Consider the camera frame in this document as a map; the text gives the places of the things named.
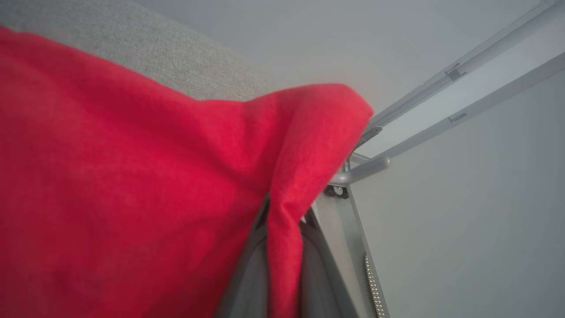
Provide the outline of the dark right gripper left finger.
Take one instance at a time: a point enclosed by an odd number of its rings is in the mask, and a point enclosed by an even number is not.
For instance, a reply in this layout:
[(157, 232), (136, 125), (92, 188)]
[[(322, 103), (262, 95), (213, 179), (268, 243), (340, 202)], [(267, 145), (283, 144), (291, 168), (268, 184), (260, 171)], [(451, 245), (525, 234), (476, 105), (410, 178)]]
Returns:
[(215, 318), (268, 318), (267, 226), (270, 198), (265, 197), (248, 232)]

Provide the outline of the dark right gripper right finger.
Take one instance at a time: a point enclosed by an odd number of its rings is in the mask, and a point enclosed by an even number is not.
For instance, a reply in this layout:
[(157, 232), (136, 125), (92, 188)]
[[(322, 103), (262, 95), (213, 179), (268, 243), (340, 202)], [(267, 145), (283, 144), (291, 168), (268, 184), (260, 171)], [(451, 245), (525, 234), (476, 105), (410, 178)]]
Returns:
[(303, 240), (300, 318), (358, 318), (313, 210), (304, 215), (300, 230)]

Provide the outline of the red jersey with white sleeves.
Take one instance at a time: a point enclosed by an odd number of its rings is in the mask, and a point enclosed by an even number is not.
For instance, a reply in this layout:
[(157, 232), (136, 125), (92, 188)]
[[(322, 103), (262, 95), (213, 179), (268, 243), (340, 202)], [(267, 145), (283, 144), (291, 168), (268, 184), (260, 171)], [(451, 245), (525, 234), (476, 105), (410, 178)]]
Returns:
[(266, 194), (270, 318), (373, 109), (343, 84), (196, 100), (0, 26), (0, 318), (212, 318)]

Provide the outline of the small black caster wheel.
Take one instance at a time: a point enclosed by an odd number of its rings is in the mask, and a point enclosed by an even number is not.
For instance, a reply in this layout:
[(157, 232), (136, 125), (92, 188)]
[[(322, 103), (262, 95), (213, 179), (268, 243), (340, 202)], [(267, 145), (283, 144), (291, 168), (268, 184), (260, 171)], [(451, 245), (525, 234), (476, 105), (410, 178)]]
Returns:
[(327, 197), (335, 197), (339, 199), (349, 199), (349, 191), (345, 186), (327, 185), (323, 194)]

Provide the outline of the grey metal frame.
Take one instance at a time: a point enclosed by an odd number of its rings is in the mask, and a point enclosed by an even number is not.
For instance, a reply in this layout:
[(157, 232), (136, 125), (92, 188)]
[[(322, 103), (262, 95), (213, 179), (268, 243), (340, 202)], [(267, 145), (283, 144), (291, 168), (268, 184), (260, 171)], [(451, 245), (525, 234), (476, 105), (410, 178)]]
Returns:
[(514, 62), (495, 75), (492, 62), (473, 71), (443, 91), (386, 125), (376, 136), (375, 157), (337, 173), (330, 185), (345, 187), (389, 167), (393, 157), (406, 152), (464, 121), (565, 70), (565, 53), (543, 63)]

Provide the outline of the grey metal frame rail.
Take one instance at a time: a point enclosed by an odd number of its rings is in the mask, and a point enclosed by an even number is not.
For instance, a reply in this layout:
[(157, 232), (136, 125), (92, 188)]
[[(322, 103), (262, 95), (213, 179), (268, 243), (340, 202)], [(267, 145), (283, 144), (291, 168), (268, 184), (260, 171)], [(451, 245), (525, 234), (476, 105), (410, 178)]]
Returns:
[(506, 28), (497, 32), (485, 42), (450, 63), (446, 68), (435, 74), (417, 88), (413, 89), (406, 96), (402, 97), (389, 107), (375, 115), (367, 125), (367, 130), (373, 127), (384, 127), (406, 111), (411, 110), (424, 99), (432, 97), (434, 94), (445, 89), (465, 75), (470, 74), (486, 59), (493, 58), (495, 53), (501, 52), (504, 45), (511, 39), (516, 38), (520, 31), (525, 30), (527, 24), (531, 24), (535, 19), (539, 19), (550, 10), (557, 9), (557, 6), (565, 4), (565, 0), (541, 0), (541, 3), (529, 10), (526, 14), (512, 22)]

